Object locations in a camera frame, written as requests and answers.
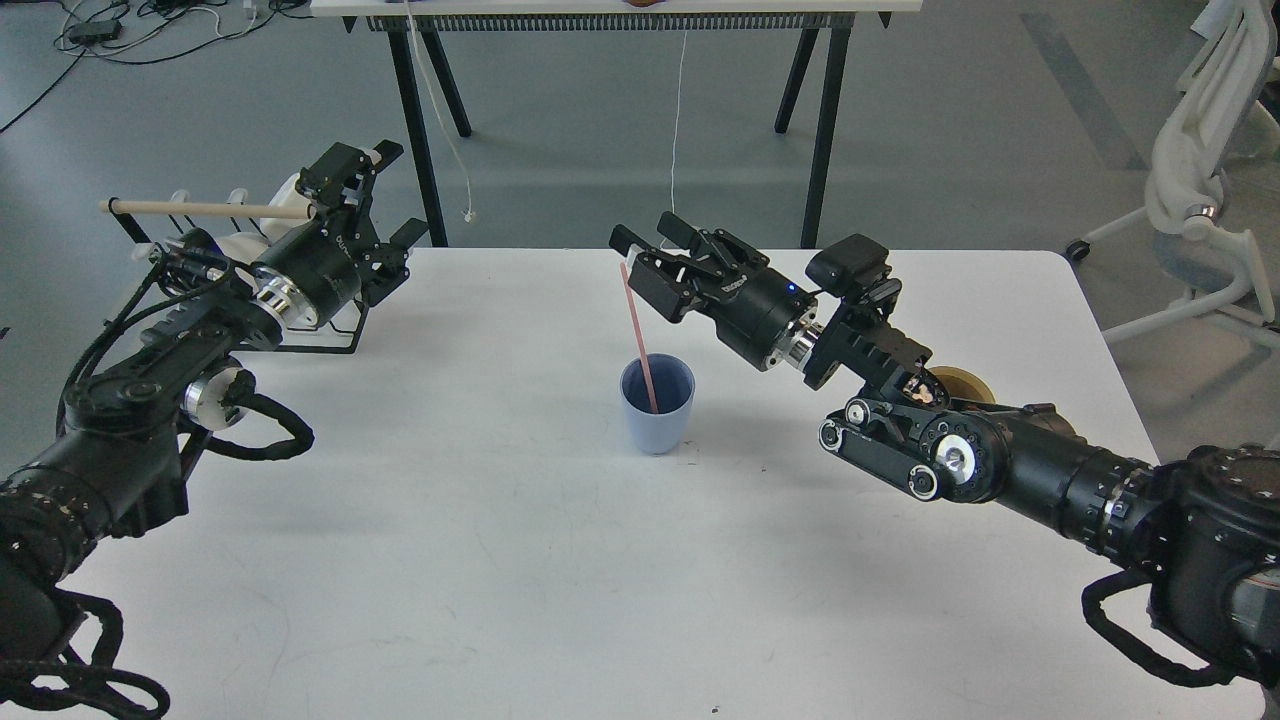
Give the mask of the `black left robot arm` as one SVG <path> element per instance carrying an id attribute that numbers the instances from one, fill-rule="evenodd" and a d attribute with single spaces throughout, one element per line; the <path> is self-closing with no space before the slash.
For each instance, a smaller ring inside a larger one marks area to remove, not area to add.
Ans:
<path id="1" fill-rule="evenodd" d="M 428 232 L 389 240 L 371 222 L 378 177 L 402 154 L 330 146 L 269 205 L 110 199 L 151 269 L 73 366 L 56 437 L 3 482 L 3 700 L 38 711 L 83 705 L 115 719 L 159 719 L 169 694 L 115 666 L 123 620 L 108 600 L 65 591 L 108 537 L 141 537 L 188 512 L 204 454 L 278 461 L 314 445 L 311 428 L 262 395 L 239 350 L 289 350 L 347 307 L 358 316 L 410 277 Z"/>

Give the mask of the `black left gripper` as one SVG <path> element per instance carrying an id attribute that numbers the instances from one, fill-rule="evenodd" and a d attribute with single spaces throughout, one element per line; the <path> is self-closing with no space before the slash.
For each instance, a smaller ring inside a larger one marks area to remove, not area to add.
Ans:
<path id="1" fill-rule="evenodd" d="M 374 307 L 408 278 L 410 254 L 429 224 L 410 218 L 388 241 L 370 220 L 376 178 L 402 154 L 390 140 L 372 149 L 333 143 L 303 167 L 296 192 L 312 211 L 251 265 L 257 305 L 288 331 L 315 329 L 352 300 Z"/>

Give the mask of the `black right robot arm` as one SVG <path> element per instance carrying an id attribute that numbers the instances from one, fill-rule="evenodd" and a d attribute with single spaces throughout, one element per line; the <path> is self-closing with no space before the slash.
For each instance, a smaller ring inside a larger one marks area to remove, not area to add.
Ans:
<path id="1" fill-rule="evenodd" d="M 966 398 L 927 365 L 928 347 L 890 324 L 901 290 L 886 247 L 852 234 L 819 251 L 817 296 L 726 231 L 664 211 L 667 252 L 625 225 L 611 247 L 630 287 L 667 322 L 709 316 L 755 369 L 778 363 L 820 388 L 840 368 L 863 387 L 831 413 L 820 446 L 922 502 L 996 502 L 1082 543 L 1117 571 L 1082 591 L 1085 624 L 1174 685 L 1236 678 L 1277 689 L 1277 452 L 1201 446 L 1153 466 L 1091 445 L 1051 404 Z"/>

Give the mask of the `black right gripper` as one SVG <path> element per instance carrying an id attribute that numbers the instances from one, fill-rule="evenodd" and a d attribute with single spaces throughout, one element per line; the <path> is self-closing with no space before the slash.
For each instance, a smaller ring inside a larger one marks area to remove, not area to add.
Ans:
<path id="1" fill-rule="evenodd" d="M 684 250 L 678 256 L 648 243 L 618 224 L 609 246 L 635 251 L 630 287 L 667 322 L 690 311 L 709 316 L 717 340 L 749 365 L 765 372 L 794 343 L 797 325 L 814 318 L 817 296 L 769 268 L 759 250 L 726 231 L 704 231 L 663 211 L 658 232 Z"/>

